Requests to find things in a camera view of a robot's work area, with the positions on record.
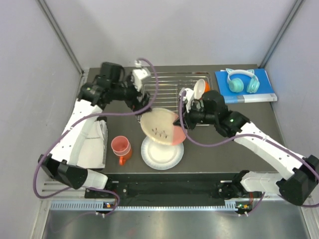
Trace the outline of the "cream and pink plate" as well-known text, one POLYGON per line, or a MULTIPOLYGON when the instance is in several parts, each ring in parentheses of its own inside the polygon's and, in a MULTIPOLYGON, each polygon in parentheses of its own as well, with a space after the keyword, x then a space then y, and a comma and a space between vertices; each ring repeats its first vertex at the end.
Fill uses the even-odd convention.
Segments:
POLYGON ((178 115, 165 108, 154 108, 141 116, 140 124, 144 134, 162 145, 177 145, 186 139, 180 126, 173 123, 178 115))

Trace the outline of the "metal wire dish rack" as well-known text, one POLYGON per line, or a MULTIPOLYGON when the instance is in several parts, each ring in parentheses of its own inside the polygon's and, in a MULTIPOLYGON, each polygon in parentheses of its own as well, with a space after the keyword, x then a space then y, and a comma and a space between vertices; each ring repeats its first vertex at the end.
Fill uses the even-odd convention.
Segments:
POLYGON ((193 89, 199 79, 204 79, 212 88, 212 79, 207 72, 159 72, 158 93, 152 107, 178 113, 179 92, 182 88, 193 89))

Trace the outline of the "white paper plate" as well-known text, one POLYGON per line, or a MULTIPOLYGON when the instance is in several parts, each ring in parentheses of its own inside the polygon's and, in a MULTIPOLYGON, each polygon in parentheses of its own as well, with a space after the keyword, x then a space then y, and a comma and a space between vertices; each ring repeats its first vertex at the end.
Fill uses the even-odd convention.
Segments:
POLYGON ((184 145, 163 145, 146 137, 141 145, 141 156, 145 164, 155 170, 168 170, 182 160, 184 145))

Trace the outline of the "white and orange bowl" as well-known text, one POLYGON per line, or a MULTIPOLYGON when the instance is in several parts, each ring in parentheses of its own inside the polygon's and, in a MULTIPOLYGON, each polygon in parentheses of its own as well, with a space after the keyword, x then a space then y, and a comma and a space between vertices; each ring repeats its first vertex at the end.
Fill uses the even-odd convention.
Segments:
POLYGON ((193 88, 193 91, 194 91, 194 98, 196 100, 199 100, 201 99, 202 95, 205 93, 205 92, 208 92, 210 91, 210 86, 208 84, 208 82, 204 79, 199 79, 195 85, 194 85, 194 88, 193 88))

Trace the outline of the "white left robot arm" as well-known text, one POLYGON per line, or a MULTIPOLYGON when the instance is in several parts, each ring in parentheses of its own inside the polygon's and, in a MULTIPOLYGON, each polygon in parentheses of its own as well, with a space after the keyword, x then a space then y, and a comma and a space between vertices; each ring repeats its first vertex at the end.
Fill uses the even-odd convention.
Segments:
POLYGON ((106 105, 113 101, 123 101, 130 108, 129 116, 141 115, 150 111, 155 98, 142 93, 143 84, 151 76, 145 58, 138 58, 129 75, 124 68, 115 63, 104 62, 100 74, 92 83, 85 83, 78 94, 72 115, 61 137, 42 155, 33 176, 33 187, 36 187, 38 171, 42 169, 50 178, 73 189, 96 188, 101 197, 109 197, 113 185, 108 177, 91 167, 78 164, 79 156, 92 129, 97 130, 98 139, 105 139, 101 122, 108 116, 124 117, 125 113, 104 113, 106 105))

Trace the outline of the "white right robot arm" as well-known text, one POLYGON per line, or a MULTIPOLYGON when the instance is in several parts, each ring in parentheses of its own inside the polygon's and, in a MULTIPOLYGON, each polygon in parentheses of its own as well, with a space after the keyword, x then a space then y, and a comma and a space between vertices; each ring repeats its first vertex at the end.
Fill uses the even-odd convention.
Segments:
POLYGON ((183 88, 179 93, 178 118, 173 124, 186 132, 199 123, 213 125, 226 138, 210 147, 233 141, 276 169, 275 173, 242 170, 227 183, 230 197, 244 197, 250 192, 271 193, 295 206, 305 206, 306 199, 319 183, 317 157, 305 157, 282 146, 258 129, 246 116, 229 110, 218 91, 205 92, 200 100, 196 100, 193 90, 183 88))

